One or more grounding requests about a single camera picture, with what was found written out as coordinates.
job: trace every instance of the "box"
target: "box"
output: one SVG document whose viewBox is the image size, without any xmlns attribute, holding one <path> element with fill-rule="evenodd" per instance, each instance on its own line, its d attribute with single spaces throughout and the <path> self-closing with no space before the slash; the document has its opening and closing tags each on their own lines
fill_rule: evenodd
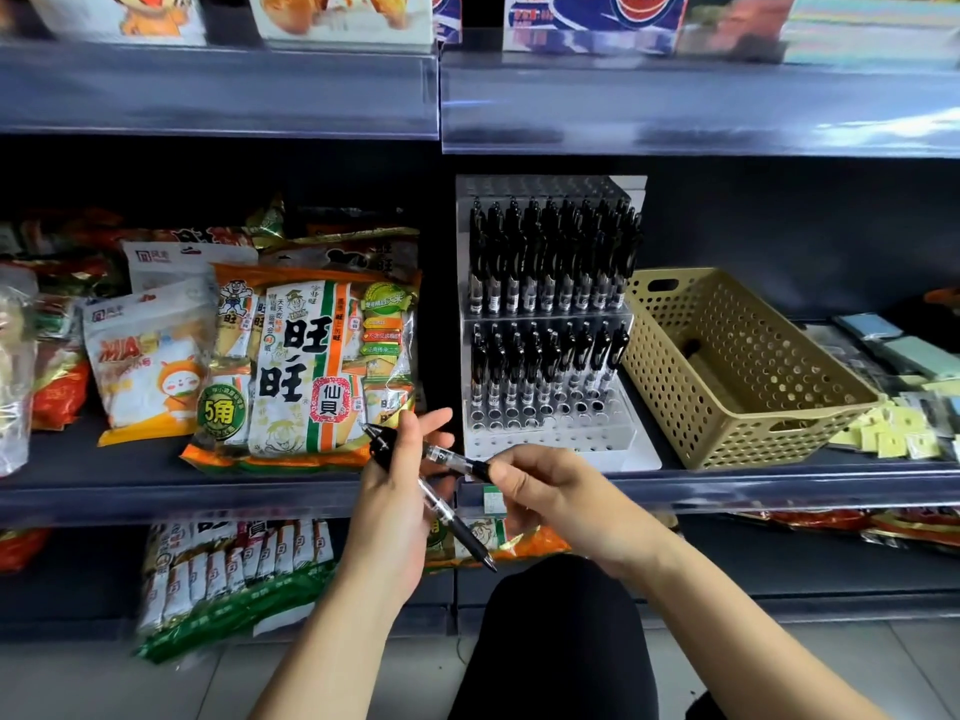
<svg viewBox="0 0 960 720">
<path fill-rule="evenodd" d="M 98 43 L 207 45 L 197 0 L 30 0 L 56 37 Z"/>
<path fill-rule="evenodd" d="M 462 0 L 433 0 L 433 28 L 438 42 L 460 42 L 462 16 Z"/>
<path fill-rule="evenodd" d="M 687 0 L 506 0 L 503 49 L 669 55 Z"/>
<path fill-rule="evenodd" d="M 433 0 L 249 0 L 272 41 L 433 44 Z"/>
</svg>

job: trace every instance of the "acrylic pen holder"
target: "acrylic pen holder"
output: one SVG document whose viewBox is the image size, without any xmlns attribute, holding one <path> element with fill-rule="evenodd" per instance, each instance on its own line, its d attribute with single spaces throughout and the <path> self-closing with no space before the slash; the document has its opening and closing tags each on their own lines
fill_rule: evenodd
<svg viewBox="0 0 960 720">
<path fill-rule="evenodd" d="M 537 444 L 549 447 L 567 447 L 578 450 L 583 457 L 604 472 L 617 472 L 624 468 L 631 456 L 631 448 L 642 433 L 640 420 L 615 371 L 606 368 L 591 373 L 589 365 L 577 372 L 571 365 L 550 384 L 534 385 L 533 393 L 524 389 L 521 379 L 511 384 L 508 375 L 497 384 L 489 379 L 474 391 L 472 382 L 472 342 L 474 330 L 479 328 L 484 337 L 496 329 L 503 335 L 506 344 L 514 330 L 526 341 L 529 332 L 536 329 L 546 343 L 548 329 L 563 334 L 572 325 L 579 333 L 587 325 L 596 337 L 606 322 L 606 331 L 613 334 L 620 326 L 629 331 L 634 320 L 630 309 L 623 305 L 599 310 L 590 307 L 560 312 L 554 308 L 545 312 L 540 303 L 532 312 L 523 310 L 507 312 L 501 303 L 499 313 L 490 313 L 486 298 L 480 313 L 472 312 L 470 293 L 470 215 L 479 201 L 486 211 L 494 203 L 502 209 L 515 197 L 521 206 L 531 199 L 541 208 L 547 198 L 559 204 L 564 197 L 577 204 L 583 199 L 594 203 L 601 199 L 615 203 L 629 201 L 608 177 L 579 176 L 459 176 L 457 177 L 457 280 L 460 303 L 461 326 L 461 385 L 462 424 L 464 454 L 473 459 L 486 460 L 498 452 L 521 444 Z M 643 440 L 649 439 L 642 433 Z M 659 467 L 659 458 L 643 462 Z"/>
</svg>

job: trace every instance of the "rice cracker bag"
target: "rice cracker bag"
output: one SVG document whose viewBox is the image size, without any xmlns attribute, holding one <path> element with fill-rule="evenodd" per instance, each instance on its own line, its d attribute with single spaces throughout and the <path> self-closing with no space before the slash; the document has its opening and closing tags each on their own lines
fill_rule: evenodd
<svg viewBox="0 0 960 720">
<path fill-rule="evenodd" d="M 83 337 L 110 428 L 99 445 L 193 434 L 214 336 L 207 281 L 83 308 Z"/>
<path fill-rule="evenodd" d="M 416 286 L 372 273 L 215 270 L 216 349 L 183 459 L 212 472 L 363 466 L 363 424 L 413 406 Z"/>
</svg>

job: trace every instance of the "perforated basket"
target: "perforated basket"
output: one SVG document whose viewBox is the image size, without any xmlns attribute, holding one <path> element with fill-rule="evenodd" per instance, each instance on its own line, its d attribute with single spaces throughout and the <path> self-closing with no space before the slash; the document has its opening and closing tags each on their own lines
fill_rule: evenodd
<svg viewBox="0 0 960 720">
<path fill-rule="evenodd" d="M 881 396 L 733 277 L 637 270 L 623 365 L 692 470 L 806 458 Z"/>
</svg>

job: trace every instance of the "cartoon character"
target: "cartoon character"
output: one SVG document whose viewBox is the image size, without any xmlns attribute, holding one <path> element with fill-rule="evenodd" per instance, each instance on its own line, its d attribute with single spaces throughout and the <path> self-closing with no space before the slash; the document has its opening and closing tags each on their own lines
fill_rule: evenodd
<svg viewBox="0 0 960 720">
<path fill-rule="evenodd" d="M 271 452 L 300 452 L 304 447 L 297 426 L 290 419 L 279 419 L 267 428 L 264 447 Z"/>
<path fill-rule="evenodd" d="M 287 318 L 291 321 L 306 316 L 306 300 L 304 294 L 299 290 L 287 290 L 287 305 L 290 307 L 290 314 L 287 315 Z"/>
<path fill-rule="evenodd" d="M 156 386 L 167 396 L 163 406 L 175 420 L 189 420 L 197 415 L 197 392 L 204 369 L 191 356 L 182 361 L 161 361 Z"/>
<path fill-rule="evenodd" d="M 180 37 L 180 28 L 190 22 L 192 0 L 116 0 L 126 8 L 120 32 L 130 37 Z"/>
<path fill-rule="evenodd" d="M 254 291 L 247 287 L 243 280 L 230 280 L 220 289 L 220 298 L 222 302 L 217 313 L 225 316 L 228 313 L 235 313 L 243 318 L 247 314 L 247 309 L 243 307 L 243 302 L 252 297 Z"/>
</svg>

